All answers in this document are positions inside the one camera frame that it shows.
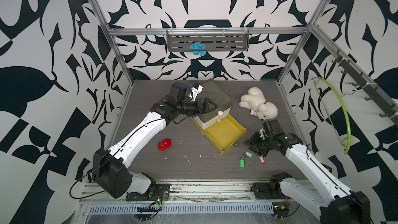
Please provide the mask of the drawer unit olive cream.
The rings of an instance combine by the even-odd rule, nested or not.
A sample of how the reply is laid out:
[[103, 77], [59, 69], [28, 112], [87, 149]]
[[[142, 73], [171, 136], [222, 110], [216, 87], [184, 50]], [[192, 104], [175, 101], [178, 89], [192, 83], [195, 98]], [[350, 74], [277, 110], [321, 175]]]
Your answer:
[[203, 89], [198, 95], [199, 100], [207, 99], [210, 110], [208, 113], [191, 118], [191, 120], [200, 130], [206, 130], [229, 115], [233, 98], [213, 79], [207, 80], [201, 86]]

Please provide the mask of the yellow bottom drawer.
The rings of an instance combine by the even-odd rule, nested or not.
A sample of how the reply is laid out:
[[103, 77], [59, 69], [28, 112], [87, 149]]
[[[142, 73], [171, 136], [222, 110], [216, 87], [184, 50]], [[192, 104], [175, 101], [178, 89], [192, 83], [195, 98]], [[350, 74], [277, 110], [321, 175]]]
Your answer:
[[223, 155], [246, 131], [246, 128], [231, 115], [227, 115], [220, 122], [216, 122], [207, 129], [202, 130], [201, 133]]

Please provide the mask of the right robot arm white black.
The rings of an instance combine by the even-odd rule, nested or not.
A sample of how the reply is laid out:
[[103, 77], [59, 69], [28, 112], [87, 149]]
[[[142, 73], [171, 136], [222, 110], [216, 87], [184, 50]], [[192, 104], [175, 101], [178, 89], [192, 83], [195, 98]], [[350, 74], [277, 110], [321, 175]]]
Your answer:
[[256, 199], [292, 199], [322, 224], [373, 223], [370, 200], [364, 193], [352, 191], [336, 178], [296, 134], [286, 134], [277, 120], [262, 125], [263, 128], [245, 142], [249, 150], [261, 159], [271, 150], [280, 152], [300, 169], [317, 192], [283, 172], [271, 176], [268, 183], [254, 183], [251, 189]]

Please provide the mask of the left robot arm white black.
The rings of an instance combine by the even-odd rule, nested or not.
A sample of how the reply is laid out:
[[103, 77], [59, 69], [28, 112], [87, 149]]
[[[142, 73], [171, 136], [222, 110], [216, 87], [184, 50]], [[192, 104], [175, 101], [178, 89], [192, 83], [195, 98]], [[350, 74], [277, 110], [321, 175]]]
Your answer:
[[126, 192], [149, 195], [154, 180], [144, 173], [131, 173], [129, 167], [138, 153], [178, 116], [195, 117], [210, 113], [218, 105], [208, 97], [199, 98], [199, 84], [173, 83], [170, 91], [156, 102], [143, 121], [119, 143], [93, 155], [92, 178], [114, 199]]

